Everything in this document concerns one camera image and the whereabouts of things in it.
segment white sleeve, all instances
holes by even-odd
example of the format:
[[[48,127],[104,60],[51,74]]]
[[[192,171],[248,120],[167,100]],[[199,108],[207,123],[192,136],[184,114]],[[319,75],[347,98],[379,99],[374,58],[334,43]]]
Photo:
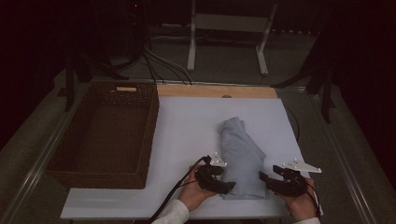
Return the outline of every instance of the white sleeve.
[[[320,224],[320,221],[317,217],[311,217],[303,221],[294,222],[294,224]]]
[[[163,211],[160,217],[153,224],[183,224],[189,220],[189,209],[186,205],[177,199],[172,200]]]

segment wooden board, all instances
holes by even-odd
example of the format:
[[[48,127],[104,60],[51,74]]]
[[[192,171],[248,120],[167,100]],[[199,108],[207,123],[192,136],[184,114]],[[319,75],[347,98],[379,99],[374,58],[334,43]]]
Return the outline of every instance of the wooden board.
[[[157,90],[160,96],[277,99],[275,90],[270,87],[158,85]]]

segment dark background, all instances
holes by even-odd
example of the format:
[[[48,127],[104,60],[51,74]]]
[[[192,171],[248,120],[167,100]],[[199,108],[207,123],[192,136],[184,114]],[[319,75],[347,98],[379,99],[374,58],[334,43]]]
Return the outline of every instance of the dark background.
[[[220,0],[200,2],[201,11],[253,16],[266,13],[258,10],[259,7],[250,7],[251,4],[241,6],[236,0],[227,1],[227,4]],[[321,31],[304,69],[322,62],[337,63],[333,81],[340,87],[395,187],[396,176],[391,172],[391,165],[396,162],[396,140],[393,137],[396,133],[396,105],[393,100],[396,15],[393,11],[396,7],[385,0],[278,2],[273,32],[301,31],[317,35]],[[50,0],[1,2],[0,148],[53,88],[53,78],[64,69],[65,43],[78,28],[83,27],[83,22],[79,21],[92,21],[93,32],[102,25],[92,18],[91,3]],[[190,22],[190,1],[151,0],[146,3],[149,25],[174,23],[184,26]],[[99,35],[92,43],[103,46],[108,42],[105,36]],[[97,54],[106,56],[112,49],[111,45],[97,49]]]

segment black equipment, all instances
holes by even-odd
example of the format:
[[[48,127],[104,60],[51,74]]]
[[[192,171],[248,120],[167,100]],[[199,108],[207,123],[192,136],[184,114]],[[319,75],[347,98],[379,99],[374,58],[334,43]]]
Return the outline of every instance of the black equipment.
[[[221,175],[224,169],[220,166],[210,165],[211,158],[205,157],[205,165],[200,166],[195,171],[195,179],[198,181],[201,189],[207,189],[220,194],[227,194],[235,186],[235,182],[222,182],[216,178]]]
[[[276,174],[283,176],[282,180],[276,180],[268,177],[265,173],[259,171],[260,180],[264,181],[266,187],[274,193],[289,197],[299,197],[306,193],[306,181],[299,171],[289,168],[281,168],[274,165],[273,170]]]

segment white fabric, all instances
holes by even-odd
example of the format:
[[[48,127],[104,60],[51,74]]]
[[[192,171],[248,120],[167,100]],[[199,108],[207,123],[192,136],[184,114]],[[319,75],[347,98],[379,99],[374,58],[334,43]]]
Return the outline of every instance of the white fabric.
[[[245,131],[238,117],[227,119],[220,128],[222,157],[227,161],[224,182],[236,182],[224,200],[259,200],[266,198],[265,183],[259,179],[266,155]]]
[[[320,221],[317,217],[311,217],[303,221],[294,222],[294,224],[320,224]]]
[[[189,209],[186,205],[177,199],[172,200],[163,211],[160,217],[153,224],[183,224],[189,220]]]

